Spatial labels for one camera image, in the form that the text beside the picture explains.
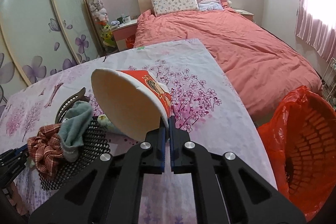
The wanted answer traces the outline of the white mug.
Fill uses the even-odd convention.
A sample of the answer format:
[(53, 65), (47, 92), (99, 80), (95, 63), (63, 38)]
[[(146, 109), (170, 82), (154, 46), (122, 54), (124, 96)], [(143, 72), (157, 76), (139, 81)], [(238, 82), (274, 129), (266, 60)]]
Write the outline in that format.
[(123, 17), (123, 19), (122, 19), (123, 24), (130, 23), (130, 21), (131, 21), (130, 16), (125, 16), (125, 17)]

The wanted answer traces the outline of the red checkered cloth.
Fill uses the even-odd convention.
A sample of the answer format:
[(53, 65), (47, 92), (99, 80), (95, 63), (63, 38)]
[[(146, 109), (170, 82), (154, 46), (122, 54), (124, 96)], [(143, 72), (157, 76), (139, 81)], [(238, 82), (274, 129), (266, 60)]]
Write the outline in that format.
[(36, 169), (49, 180), (56, 176), (59, 164), (65, 162), (58, 135), (60, 128), (61, 123), (42, 126), (37, 136), (27, 140), (29, 155)]

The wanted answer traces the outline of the hanging plush toys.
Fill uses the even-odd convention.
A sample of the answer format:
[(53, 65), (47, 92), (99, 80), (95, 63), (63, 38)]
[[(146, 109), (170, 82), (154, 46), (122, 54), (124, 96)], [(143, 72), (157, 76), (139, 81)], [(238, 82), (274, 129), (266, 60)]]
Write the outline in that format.
[(91, 0), (89, 3), (89, 9), (103, 47), (107, 52), (116, 50), (116, 42), (113, 37), (112, 28), (109, 24), (109, 16), (106, 8), (104, 7), (103, 1)]

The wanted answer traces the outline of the white floral pillow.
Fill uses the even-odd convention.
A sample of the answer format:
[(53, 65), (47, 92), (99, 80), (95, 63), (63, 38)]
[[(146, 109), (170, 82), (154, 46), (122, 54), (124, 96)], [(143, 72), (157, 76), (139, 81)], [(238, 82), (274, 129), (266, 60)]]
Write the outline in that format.
[(151, 0), (155, 16), (180, 11), (198, 11), (197, 0)]

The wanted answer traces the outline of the right nightstand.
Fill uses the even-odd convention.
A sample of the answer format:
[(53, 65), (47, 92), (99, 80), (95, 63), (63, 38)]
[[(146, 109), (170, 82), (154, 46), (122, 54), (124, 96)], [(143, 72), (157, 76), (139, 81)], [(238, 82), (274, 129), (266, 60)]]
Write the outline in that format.
[(251, 12), (248, 12), (248, 11), (245, 11), (243, 9), (234, 9), (238, 14), (244, 16), (245, 18), (247, 18), (248, 20), (250, 21), (254, 21), (253, 20), (253, 17), (254, 17), (254, 14), (252, 14)]

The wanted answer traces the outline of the floral table cloth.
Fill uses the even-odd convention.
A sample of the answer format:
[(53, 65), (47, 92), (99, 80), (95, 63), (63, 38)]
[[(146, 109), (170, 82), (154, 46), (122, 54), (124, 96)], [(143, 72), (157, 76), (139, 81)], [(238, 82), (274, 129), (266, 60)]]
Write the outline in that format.
[(1, 114), (1, 223), (23, 223), (13, 179), (68, 179), (28, 223), (270, 223), (276, 180), (256, 127), (197, 39), (56, 73)]

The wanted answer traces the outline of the orange plastic trash basket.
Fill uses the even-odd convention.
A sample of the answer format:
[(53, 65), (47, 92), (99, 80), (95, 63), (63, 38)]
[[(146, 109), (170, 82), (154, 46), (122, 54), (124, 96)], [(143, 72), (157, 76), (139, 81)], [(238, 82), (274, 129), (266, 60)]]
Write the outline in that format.
[(300, 86), (257, 130), (278, 191), (312, 221), (335, 188), (335, 110)]

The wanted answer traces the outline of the small orange floor bin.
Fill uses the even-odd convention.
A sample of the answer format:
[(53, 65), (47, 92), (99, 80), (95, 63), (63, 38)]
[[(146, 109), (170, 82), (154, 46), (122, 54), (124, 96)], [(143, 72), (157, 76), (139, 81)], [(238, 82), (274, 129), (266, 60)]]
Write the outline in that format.
[(125, 39), (125, 43), (126, 43), (126, 48), (127, 49), (132, 49), (134, 48), (134, 44), (135, 44), (135, 35), (131, 35), (129, 37), (127, 37)]

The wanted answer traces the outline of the pink left nightstand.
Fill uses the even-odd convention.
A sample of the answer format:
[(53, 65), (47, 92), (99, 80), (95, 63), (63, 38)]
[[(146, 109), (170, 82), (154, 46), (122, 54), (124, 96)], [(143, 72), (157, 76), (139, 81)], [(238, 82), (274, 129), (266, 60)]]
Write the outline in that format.
[(126, 39), (135, 35), (137, 30), (137, 19), (131, 20), (129, 23), (124, 23), (113, 30), (113, 36), (116, 40), (118, 50), (127, 50)]

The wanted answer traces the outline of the green grey sock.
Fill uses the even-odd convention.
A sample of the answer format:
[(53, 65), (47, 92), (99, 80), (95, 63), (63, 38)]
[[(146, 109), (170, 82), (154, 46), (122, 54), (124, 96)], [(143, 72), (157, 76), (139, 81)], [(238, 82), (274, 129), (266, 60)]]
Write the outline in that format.
[(79, 147), (84, 145), (83, 134), (92, 120), (93, 109), (89, 102), (77, 101), (66, 112), (58, 136), (63, 156), (68, 162), (75, 162)]

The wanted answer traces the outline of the brown hair clip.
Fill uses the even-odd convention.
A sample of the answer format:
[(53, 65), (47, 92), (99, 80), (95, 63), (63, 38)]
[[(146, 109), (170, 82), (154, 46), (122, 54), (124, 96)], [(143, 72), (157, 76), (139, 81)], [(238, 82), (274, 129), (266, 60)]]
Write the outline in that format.
[(61, 123), (66, 115), (66, 112), (72, 108), (72, 106), (74, 105), (75, 102), (77, 101), (85, 101), (85, 102), (89, 102), (90, 101), (90, 97), (85, 95), (86, 93), (86, 88), (83, 87), (80, 91), (78, 91), (77, 93), (73, 94), (72, 96), (70, 96), (69, 98), (67, 98), (63, 104), (60, 106), (56, 117), (55, 117), (55, 123)]

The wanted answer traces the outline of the floral sliding wardrobe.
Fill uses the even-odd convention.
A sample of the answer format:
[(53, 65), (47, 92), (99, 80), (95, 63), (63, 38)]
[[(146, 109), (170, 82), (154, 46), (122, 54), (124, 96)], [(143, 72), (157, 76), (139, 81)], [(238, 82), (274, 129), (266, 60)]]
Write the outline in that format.
[(87, 0), (1, 0), (1, 108), (11, 95), (102, 54)]

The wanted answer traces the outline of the coral bed duvet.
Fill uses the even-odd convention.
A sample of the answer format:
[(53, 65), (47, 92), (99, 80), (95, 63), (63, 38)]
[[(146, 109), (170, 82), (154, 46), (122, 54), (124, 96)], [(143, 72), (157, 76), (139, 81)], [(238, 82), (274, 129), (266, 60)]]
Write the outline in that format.
[(307, 59), (229, 7), (160, 16), (147, 10), (137, 19), (135, 47), (184, 39), (204, 44), (255, 121), (273, 113), (297, 87), (322, 93), (321, 79)]

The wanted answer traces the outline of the black mesh pouch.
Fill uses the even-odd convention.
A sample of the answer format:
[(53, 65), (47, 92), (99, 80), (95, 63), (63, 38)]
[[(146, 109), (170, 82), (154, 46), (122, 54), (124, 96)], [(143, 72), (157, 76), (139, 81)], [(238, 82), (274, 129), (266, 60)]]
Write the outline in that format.
[(79, 156), (75, 162), (68, 162), (64, 159), (58, 165), (56, 175), (51, 179), (39, 175), (43, 190), (59, 190), (68, 180), (94, 162), (101, 154), (110, 153), (106, 133), (100, 127), (97, 119), (98, 116), (94, 116), (83, 133), (84, 145), (79, 147)]

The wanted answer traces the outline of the pink striped pillow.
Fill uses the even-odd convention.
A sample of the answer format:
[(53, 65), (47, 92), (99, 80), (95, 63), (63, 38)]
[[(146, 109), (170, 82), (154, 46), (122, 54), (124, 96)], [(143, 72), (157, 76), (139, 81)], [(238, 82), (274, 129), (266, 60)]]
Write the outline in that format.
[(224, 10), (221, 0), (197, 0), (199, 11)]

